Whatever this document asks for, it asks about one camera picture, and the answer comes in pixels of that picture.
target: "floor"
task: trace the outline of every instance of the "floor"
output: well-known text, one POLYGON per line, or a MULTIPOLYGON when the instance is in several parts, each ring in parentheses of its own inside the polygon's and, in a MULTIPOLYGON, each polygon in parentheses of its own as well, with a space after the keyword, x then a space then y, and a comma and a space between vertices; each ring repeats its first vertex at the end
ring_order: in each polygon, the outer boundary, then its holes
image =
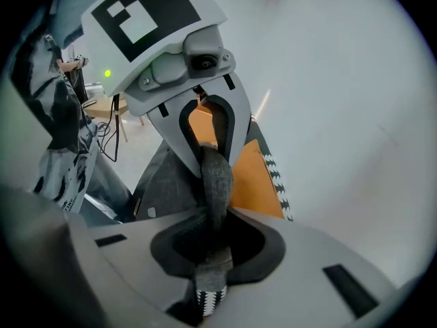
MULTIPOLYGON (((126 186, 133 192, 144 169, 163 139, 146 115, 143 116, 144 126, 141 125, 138 117, 134 117, 129 112, 123 114, 122 120, 128 142, 124 141, 123 135, 120 133, 117 162, 114 163, 107 157, 105 158, 126 186)), ((93 121, 99 123, 102 119, 94 118, 93 121)), ((111 134, 114 130, 115 123, 113 121, 111 123, 111 134)), ((109 156, 114 157, 114 152, 115 136, 106 147, 106 153, 109 156)))

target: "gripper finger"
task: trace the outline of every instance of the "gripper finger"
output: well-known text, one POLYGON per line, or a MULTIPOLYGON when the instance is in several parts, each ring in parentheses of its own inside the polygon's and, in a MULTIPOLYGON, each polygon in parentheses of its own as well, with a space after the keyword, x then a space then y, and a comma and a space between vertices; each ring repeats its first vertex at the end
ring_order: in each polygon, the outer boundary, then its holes
POLYGON ((197 95, 189 89, 153 108, 147 116, 183 164, 201 178, 201 150, 188 122, 196 107, 197 95))
POLYGON ((208 94, 202 105, 212 112, 218 152, 233 166, 246 141, 251 121, 251 106, 234 72, 201 84, 208 94))

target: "black and white pattern strip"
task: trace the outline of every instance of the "black and white pattern strip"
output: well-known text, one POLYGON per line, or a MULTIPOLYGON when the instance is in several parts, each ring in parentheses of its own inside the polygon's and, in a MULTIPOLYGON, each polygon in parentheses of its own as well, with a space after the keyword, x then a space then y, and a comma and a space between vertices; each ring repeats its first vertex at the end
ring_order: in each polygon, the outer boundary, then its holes
POLYGON ((292 210, 290 208, 290 203, 288 202, 288 198, 285 193, 285 187, 282 183, 281 175, 278 171, 277 165, 271 154, 266 154, 263 156, 263 158, 267 164, 268 172, 270 174, 270 177, 272 178, 272 182, 274 188, 276 189, 279 202, 281 203, 284 219, 293 221, 292 210))
POLYGON ((203 290, 196 290, 197 303, 203 310, 203 317, 210 316, 215 309, 220 305, 226 296, 227 287, 224 287, 219 292, 205 292, 203 290))

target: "white wall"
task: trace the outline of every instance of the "white wall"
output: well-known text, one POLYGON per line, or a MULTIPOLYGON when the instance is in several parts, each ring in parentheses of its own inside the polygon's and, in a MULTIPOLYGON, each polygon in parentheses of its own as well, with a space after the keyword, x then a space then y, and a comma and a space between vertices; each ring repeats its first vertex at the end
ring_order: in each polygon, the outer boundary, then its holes
POLYGON ((296 222, 397 285, 436 244, 436 65, 395 0, 217 0, 296 222))

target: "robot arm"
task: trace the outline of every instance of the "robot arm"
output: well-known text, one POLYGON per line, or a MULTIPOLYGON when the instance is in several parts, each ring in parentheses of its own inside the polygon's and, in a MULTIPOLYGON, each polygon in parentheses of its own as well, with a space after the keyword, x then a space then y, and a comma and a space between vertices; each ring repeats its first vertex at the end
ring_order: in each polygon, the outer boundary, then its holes
POLYGON ((201 150, 188 122, 201 103, 213 116, 218 151, 233 165, 250 122, 249 100, 223 48, 213 0, 100 0, 83 15, 93 63, 109 96, 124 92, 133 115, 152 124, 198 178, 201 150))

